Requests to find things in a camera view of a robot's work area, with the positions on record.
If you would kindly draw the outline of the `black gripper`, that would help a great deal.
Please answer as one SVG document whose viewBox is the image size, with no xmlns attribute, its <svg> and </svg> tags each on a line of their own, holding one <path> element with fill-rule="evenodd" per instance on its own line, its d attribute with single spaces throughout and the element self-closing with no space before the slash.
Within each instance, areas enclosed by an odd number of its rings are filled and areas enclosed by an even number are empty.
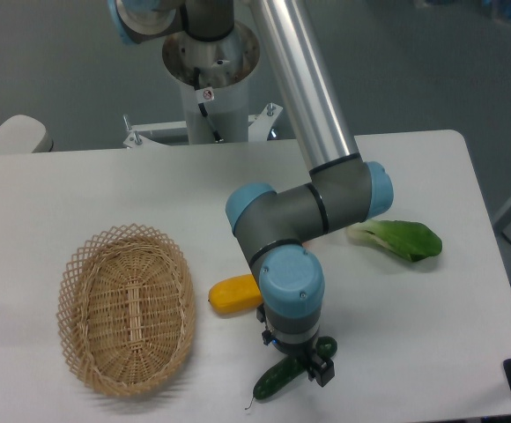
<svg viewBox="0 0 511 423">
<path fill-rule="evenodd" d="M 288 356 L 305 358 L 301 365 L 308 379 L 324 387 L 334 378 L 335 368 L 331 358 L 314 353 L 320 316 L 321 308 L 303 317 L 280 315 L 264 303 L 256 308 L 256 318 L 264 325 L 263 343 L 274 345 Z"/>
</svg>

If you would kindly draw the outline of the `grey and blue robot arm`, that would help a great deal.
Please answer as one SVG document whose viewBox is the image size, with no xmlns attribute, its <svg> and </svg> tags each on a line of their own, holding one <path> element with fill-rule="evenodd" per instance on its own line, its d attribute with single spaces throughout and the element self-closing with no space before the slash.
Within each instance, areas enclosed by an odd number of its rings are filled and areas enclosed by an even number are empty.
<svg viewBox="0 0 511 423">
<path fill-rule="evenodd" d="M 231 1 L 112 1 L 111 19 L 131 44 L 160 38 L 163 63 L 181 89 L 193 145 L 267 137 L 248 119 L 249 77 L 266 53 L 310 180 L 276 192 L 266 183 L 237 189 L 226 216 L 263 302 L 263 341 L 328 383 L 335 370 L 317 347 L 325 282 L 307 241 L 384 213 L 392 204 L 384 168 L 365 162 L 338 107 L 301 1 L 251 1 L 254 27 Z"/>
</svg>

